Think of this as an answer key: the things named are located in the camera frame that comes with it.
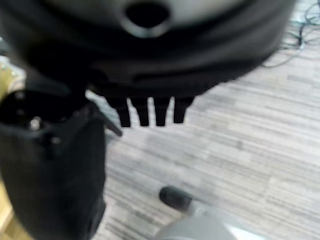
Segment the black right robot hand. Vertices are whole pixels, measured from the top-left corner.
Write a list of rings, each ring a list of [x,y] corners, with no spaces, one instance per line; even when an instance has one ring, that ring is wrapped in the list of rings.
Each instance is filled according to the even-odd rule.
[[[106,208],[105,98],[124,128],[184,122],[194,99],[278,48],[294,0],[3,0],[0,35],[26,72],[0,102],[0,174],[35,240],[90,240]]]

